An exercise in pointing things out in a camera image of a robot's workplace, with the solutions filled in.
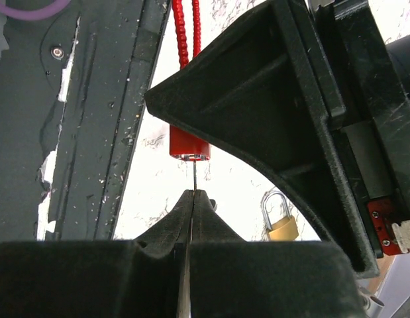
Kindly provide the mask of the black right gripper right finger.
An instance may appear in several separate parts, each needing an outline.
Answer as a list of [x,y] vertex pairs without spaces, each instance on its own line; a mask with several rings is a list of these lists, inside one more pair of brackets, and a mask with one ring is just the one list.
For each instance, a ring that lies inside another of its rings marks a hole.
[[194,195],[193,317],[363,317],[347,256],[329,242],[247,242]]

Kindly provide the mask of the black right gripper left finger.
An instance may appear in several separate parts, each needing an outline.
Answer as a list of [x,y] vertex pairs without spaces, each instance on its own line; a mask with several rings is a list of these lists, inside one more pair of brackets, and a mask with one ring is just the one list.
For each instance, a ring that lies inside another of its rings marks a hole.
[[133,240],[0,243],[0,317],[176,317],[192,208]]

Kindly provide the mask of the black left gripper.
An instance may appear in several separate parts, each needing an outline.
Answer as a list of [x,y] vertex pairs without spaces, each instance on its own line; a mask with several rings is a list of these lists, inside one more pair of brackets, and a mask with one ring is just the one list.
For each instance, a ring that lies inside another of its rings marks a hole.
[[258,170],[371,278],[410,220],[410,36],[385,44],[367,1],[309,9],[334,78],[328,112],[294,18],[302,1],[247,11],[146,106]]

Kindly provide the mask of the brass padlock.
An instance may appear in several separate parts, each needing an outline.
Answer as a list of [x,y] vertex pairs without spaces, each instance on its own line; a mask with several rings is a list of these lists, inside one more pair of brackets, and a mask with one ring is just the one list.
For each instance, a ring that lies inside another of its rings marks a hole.
[[[280,217],[276,221],[271,221],[270,210],[267,208],[271,198],[278,197],[281,200]],[[270,241],[294,241],[299,237],[297,221],[291,214],[285,195],[277,190],[267,191],[260,202],[260,208],[266,227],[266,234]]]

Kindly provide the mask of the silver key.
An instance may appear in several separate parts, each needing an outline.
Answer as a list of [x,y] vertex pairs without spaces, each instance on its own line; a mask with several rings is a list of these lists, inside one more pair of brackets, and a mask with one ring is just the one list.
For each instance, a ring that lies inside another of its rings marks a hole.
[[193,190],[197,190],[197,162],[193,161]]

